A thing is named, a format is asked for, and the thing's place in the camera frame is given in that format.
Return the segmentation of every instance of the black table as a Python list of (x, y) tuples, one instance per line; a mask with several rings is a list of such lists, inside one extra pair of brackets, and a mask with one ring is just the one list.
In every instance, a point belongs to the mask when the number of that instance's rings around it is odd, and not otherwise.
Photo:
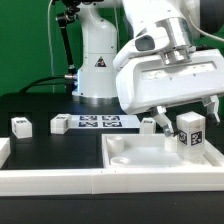
[[(204, 111), (200, 104), (193, 104), (169, 109), (168, 115), (174, 119), (177, 114), (191, 110)], [(50, 119), (58, 113), (123, 114), (119, 105), (77, 104), (64, 94), (2, 96), (0, 137), (11, 136), (12, 145), (3, 169), (100, 168), (102, 133), (137, 132), (135, 129), (70, 130), (64, 136), (51, 135)], [(25, 116), (32, 122), (32, 139), (18, 140), (11, 134), (11, 118), (16, 116)], [(224, 148), (223, 133), (223, 124), (207, 129), (206, 138), (220, 151)], [(75, 163), (71, 162), (71, 155), (76, 155)], [(0, 223), (223, 223), (223, 206), (224, 192), (1, 197)]]

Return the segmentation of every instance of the black and white pattern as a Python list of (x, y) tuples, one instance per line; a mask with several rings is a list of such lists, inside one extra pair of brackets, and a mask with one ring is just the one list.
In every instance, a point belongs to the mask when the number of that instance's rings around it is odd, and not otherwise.
[(122, 127), (121, 122), (103, 122), (103, 127), (105, 128), (118, 128), (118, 127)]
[(183, 131), (180, 131), (180, 133), (179, 133), (179, 140), (183, 144), (187, 145), (187, 134), (185, 132), (183, 132)]
[(191, 134), (191, 146), (202, 143), (202, 131)]
[(104, 121), (119, 121), (119, 116), (103, 116)]
[(81, 121), (96, 121), (97, 120), (97, 116), (80, 116), (80, 120)]
[(98, 127), (97, 122), (79, 122), (80, 128), (96, 128)]

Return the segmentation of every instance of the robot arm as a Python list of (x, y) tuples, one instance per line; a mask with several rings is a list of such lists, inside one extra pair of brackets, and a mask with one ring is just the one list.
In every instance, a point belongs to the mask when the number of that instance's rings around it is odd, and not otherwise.
[(208, 117), (218, 123), (217, 95), (224, 93), (223, 57), (217, 50), (194, 52), (182, 3), (123, 0), (134, 38), (114, 60), (122, 109), (128, 114), (151, 111), (166, 136), (175, 134), (166, 107), (202, 101)]

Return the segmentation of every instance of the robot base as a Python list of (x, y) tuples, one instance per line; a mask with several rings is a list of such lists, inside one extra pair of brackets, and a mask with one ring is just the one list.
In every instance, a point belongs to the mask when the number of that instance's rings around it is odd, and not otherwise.
[(97, 98), (97, 97), (83, 97), (75, 94), (72, 95), (72, 99), (75, 102), (93, 104), (93, 105), (110, 105), (110, 104), (117, 104), (119, 102), (118, 97)]

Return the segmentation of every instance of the small white block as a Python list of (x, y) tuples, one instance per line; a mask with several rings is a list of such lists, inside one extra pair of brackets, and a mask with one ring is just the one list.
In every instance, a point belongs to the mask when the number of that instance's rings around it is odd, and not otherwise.
[(187, 160), (200, 160), (205, 152), (205, 117), (195, 112), (177, 116), (178, 153)]
[(124, 151), (124, 139), (121, 136), (107, 138), (109, 152), (121, 153)]
[(140, 124), (140, 134), (154, 134), (156, 132), (156, 121), (149, 117), (149, 118), (143, 118), (141, 124)]
[(58, 114), (51, 120), (51, 133), (64, 134), (70, 127), (72, 116), (70, 114)]
[(20, 138), (31, 138), (32, 124), (25, 117), (15, 117), (11, 119), (12, 132)]
[(9, 138), (0, 138), (0, 168), (3, 166), (9, 155), (10, 155)]

